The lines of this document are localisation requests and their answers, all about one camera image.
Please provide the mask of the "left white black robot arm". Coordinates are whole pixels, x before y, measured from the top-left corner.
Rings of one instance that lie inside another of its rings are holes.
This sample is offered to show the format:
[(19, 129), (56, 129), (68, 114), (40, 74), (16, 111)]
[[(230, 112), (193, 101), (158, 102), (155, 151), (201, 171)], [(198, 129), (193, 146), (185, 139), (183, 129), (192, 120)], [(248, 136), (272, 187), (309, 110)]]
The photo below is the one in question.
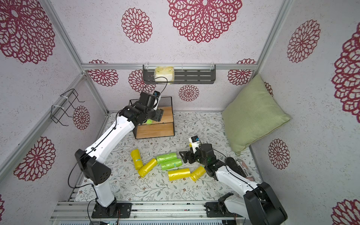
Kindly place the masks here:
[(161, 93), (142, 92), (133, 104), (117, 112), (114, 123), (86, 150), (77, 150), (75, 158), (85, 178), (89, 179), (96, 193), (96, 204), (107, 214), (113, 214), (116, 198), (111, 191), (109, 177), (111, 169), (105, 161), (117, 144), (136, 126), (148, 120), (161, 121), (163, 110), (158, 109)]

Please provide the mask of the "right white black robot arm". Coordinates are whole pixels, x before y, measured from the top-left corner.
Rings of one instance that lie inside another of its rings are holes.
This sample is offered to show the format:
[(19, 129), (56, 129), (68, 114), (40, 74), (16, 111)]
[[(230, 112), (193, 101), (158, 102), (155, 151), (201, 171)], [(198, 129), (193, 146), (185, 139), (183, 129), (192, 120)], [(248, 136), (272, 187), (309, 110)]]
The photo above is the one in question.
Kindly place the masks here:
[(234, 158), (220, 160), (215, 152), (209, 143), (193, 143), (189, 151), (181, 151), (179, 154), (184, 163), (200, 163), (208, 176), (238, 194), (227, 193), (219, 198), (217, 207), (222, 215), (237, 214), (248, 219), (252, 225), (281, 225), (288, 219), (284, 207), (268, 183), (250, 181)]

